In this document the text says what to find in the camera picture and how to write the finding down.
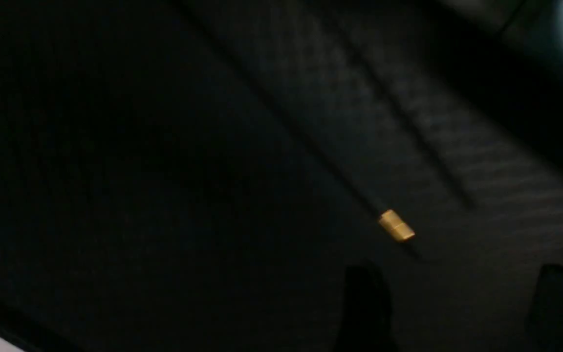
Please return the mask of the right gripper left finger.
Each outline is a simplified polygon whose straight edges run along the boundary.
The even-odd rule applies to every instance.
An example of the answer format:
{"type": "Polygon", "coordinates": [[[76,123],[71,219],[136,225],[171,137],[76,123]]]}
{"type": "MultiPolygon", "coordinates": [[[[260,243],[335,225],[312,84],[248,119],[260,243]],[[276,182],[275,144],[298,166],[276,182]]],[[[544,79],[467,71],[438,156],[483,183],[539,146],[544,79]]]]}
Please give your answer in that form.
{"type": "Polygon", "coordinates": [[[342,316],[335,352],[398,352],[392,332],[392,298],[387,281],[374,264],[346,268],[342,316]]]}

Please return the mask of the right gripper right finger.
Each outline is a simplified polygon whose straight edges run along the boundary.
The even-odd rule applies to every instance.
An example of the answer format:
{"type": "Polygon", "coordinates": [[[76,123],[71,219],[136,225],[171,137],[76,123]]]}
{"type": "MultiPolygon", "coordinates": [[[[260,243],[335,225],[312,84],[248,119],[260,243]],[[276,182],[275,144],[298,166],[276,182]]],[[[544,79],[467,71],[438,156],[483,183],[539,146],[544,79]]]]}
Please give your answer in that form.
{"type": "Polygon", "coordinates": [[[526,332],[539,352],[563,352],[563,265],[541,266],[526,332]]]}

